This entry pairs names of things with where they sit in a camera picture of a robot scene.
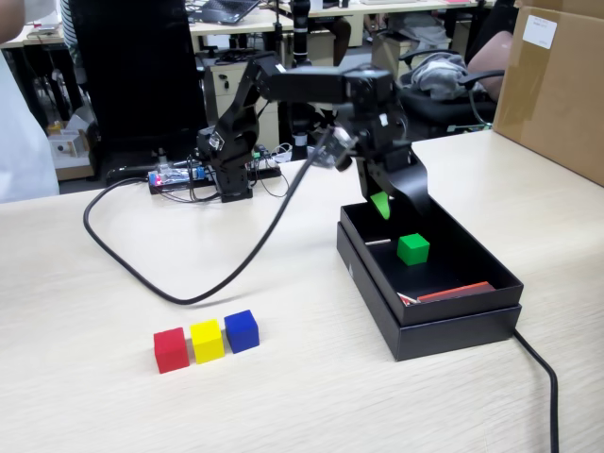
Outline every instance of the red cube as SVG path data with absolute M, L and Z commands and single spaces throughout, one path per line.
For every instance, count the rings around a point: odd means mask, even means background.
M 161 374 L 189 366 L 189 353 L 182 327 L 153 335 L 155 359 Z

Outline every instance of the cardboard box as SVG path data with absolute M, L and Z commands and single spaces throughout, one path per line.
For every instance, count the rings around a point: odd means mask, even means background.
M 524 4 L 494 130 L 604 185 L 604 1 Z
M 602 0 L 521 0 L 523 7 L 551 9 L 568 12 L 579 16 L 604 19 L 604 2 Z
M 71 156 L 53 156 L 53 162 L 59 181 L 94 176 L 94 169 L 88 154 L 75 158 Z

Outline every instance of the chair backrest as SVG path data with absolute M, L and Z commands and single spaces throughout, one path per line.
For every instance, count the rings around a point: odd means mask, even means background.
M 104 142 L 194 146 L 207 125 L 184 0 L 69 0 Z
M 468 72 L 481 73 L 483 71 L 494 71 L 497 69 L 508 69 L 510 52 L 512 50 L 513 36 L 508 31 L 500 31 L 482 47 L 468 64 Z M 480 83 L 489 94 L 489 97 L 497 102 L 503 85 L 503 77 L 483 78 Z

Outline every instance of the yellow cube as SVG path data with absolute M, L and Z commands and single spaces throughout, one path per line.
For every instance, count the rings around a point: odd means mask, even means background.
M 223 335 L 218 320 L 211 319 L 205 323 L 192 325 L 191 339 L 197 363 L 205 363 L 225 356 Z

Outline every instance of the laptop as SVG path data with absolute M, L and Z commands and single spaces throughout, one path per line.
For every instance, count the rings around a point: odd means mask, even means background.
M 259 2 L 260 0 L 208 0 L 201 7 L 200 17 L 203 22 L 210 24 L 235 25 Z

